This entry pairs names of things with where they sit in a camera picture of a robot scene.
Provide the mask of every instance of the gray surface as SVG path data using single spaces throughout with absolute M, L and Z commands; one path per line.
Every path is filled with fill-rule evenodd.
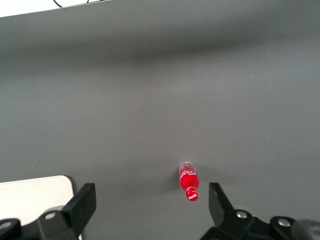
M 264 221 L 319 221 L 319 10 L 114 0 L 0 18 L 0 181 L 95 182 L 91 240 L 199 239 L 209 182 Z

